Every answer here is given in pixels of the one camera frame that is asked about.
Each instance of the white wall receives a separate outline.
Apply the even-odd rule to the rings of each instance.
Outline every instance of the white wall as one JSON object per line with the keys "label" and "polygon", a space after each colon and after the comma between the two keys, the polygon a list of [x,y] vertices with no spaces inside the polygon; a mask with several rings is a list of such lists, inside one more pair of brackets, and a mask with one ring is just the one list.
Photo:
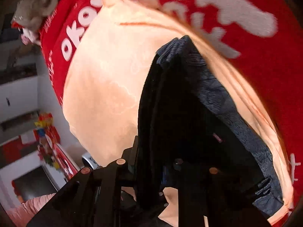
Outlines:
{"label": "white wall", "polygon": [[7,140],[12,139],[18,135],[22,135],[23,133],[33,130],[36,128],[35,122],[38,120],[38,115],[35,115],[31,120],[23,122],[19,125],[13,126],[5,131],[2,131],[0,127],[0,146]]}
{"label": "white wall", "polygon": [[9,41],[0,44],[0,71],[5,70],[9,59],[9,52],[22,45],[21,40]]}
{"label": "white wall", "polygon": [[52,113],[54,126],[61,139],[60,145],[79,167],[83,167],[81,158],[86,150],[69,130],[69,124],[55,95],[42,55],[37,56],[36,67],[38,72],[38,107],[42,112]]}
{"label": "white wall", "polygon": [[37,85],[37,76],[0,85],[0,123],[38,109]]}
{"label": "white wall", "polygon": [[29,54],[18,58],[14,66],[26,66],[36,62],[36,56],[34,54]]}
{"label": "white wall", "polygon": [[14,189],[12,180],[41,166],[38,151],[35,151],[0,169],[0,202],[7,211],[20,205]]}

